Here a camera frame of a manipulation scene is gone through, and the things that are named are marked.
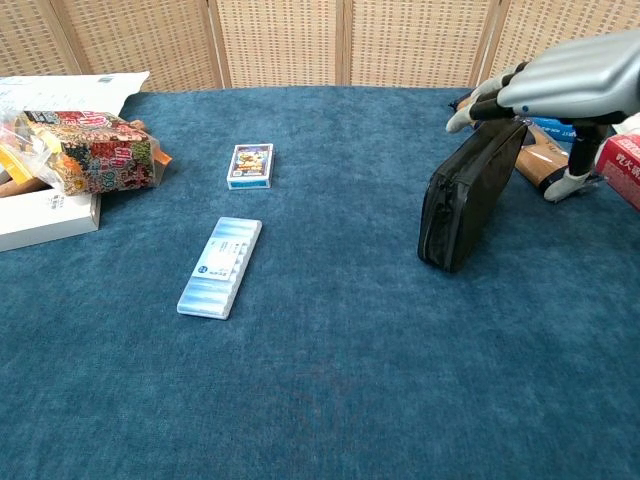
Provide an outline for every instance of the black pouch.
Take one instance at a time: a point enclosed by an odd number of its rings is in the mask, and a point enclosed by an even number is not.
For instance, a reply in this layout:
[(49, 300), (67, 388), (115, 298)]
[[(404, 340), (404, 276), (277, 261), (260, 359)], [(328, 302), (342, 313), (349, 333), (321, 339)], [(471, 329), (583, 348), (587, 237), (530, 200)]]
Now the black pouch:
[(527, 126), (484, 122), (431, 177), (422, 205), (418, 257), (462, 268), (515, 167)]

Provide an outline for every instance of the silver robotic hand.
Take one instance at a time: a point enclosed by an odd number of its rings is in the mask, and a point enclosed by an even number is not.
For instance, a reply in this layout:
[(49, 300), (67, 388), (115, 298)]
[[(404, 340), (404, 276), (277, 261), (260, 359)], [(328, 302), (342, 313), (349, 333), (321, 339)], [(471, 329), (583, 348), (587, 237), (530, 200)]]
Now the silver robotic hand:
[(576, 139), (564, 177), (545, 191), (560, 201), (581, 189), (609, 126), (640, 111), (640, 30), (570, 40), (479, 85), (447, 123), (548, 117), (572, 124)]

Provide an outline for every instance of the plastic bag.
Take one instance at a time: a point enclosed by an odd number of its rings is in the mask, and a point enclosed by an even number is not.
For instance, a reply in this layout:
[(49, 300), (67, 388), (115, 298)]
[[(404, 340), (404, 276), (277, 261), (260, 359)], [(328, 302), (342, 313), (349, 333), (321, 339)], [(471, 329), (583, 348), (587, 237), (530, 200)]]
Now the plastic bag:
[(156, 186), (171, 160), (155, 138), (108, 113), (5, 112), (2, 128), (13, 168), (66, 195)]

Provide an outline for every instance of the red package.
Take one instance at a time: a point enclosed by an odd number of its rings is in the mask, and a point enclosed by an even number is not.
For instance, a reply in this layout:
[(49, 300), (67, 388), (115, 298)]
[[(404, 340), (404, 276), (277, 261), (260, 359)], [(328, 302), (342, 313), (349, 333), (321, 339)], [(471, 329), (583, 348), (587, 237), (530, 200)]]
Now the red package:
[(640, 134), (608, 138), (596, 163), (596, 171), (640, 211)]

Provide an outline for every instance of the woven screen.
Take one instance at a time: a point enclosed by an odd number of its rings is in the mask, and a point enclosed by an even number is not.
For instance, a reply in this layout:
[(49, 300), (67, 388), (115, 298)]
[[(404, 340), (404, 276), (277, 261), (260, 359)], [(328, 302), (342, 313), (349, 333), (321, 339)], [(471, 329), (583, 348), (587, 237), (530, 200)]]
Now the woven screen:
[(231, 86), (335, 83), (335, 0), (217, 0)]
[(0, 77), (77, 73), (38, 3), (0, 1)]
[(490, 76), (562, 40), (638, 26), (637, 0), (511, 0)]
[(199, 0), (60, 0), (92, 72), (151, 75), (143, 90), (215, 88), (208, 15)]
[(489, 0), (353, 0), (351, 83), (467, 86)]

